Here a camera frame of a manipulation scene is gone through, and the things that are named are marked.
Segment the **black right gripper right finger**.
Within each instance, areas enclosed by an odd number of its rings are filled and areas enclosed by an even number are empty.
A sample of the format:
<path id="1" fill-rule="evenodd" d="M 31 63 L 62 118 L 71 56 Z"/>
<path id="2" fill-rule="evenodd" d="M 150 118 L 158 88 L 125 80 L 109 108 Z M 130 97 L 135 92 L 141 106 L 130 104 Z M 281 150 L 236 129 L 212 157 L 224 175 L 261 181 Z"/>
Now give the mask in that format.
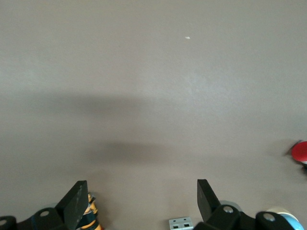
<path id="1" fill-rule="evenodd" d="M 202 217 L 197 230 L 292 230 L 280 214 L 262 211 L 255 218 L 232 205 L 222 205 L 206 179 L 197 180 L 197 204 Z"/>

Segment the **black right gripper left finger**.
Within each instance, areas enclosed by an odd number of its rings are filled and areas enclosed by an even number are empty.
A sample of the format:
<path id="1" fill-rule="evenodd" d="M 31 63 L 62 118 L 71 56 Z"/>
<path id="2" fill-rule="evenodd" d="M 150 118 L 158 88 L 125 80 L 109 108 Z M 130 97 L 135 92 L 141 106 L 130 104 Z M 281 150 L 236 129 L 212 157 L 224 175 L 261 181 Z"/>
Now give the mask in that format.
<path id="1" fill-rule="evenodd" d="M 88 207 L 86 181 L 77 181 L 56 204 L 37 211 L 28 219 L 17 222 L 14 216 L 2 216 L 2 230 L 74 230 Z"/>

